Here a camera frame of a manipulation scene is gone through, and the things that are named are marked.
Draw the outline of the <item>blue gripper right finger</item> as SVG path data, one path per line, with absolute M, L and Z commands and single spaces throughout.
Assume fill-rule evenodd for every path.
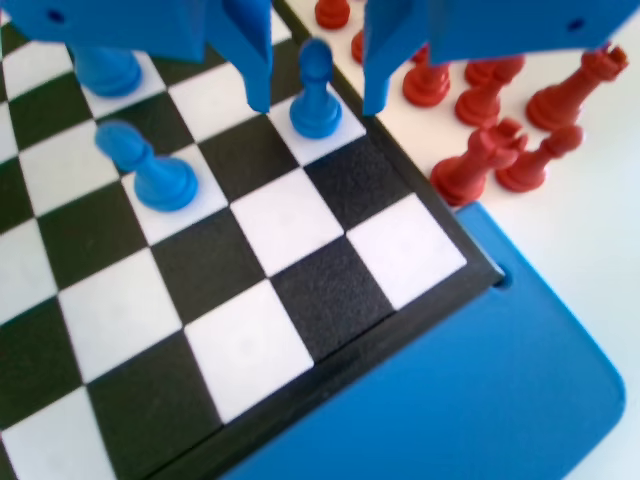
M 390 77 L 425 45 L 435 64 L 593 49 L 638 8 L 636 0 L 369 1 L 363 114 L 385 108 Z

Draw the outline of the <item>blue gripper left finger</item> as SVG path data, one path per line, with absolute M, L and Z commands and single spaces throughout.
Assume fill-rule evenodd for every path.
M 248 105 L 271 102 L 273 49 L 268 1 L 4 1 L 21 33 L 73 52 L 78 81 L 101 97 L 123 97 L 141 81 L 142 51 L 201 62 L 211 46 L 241 74 Z

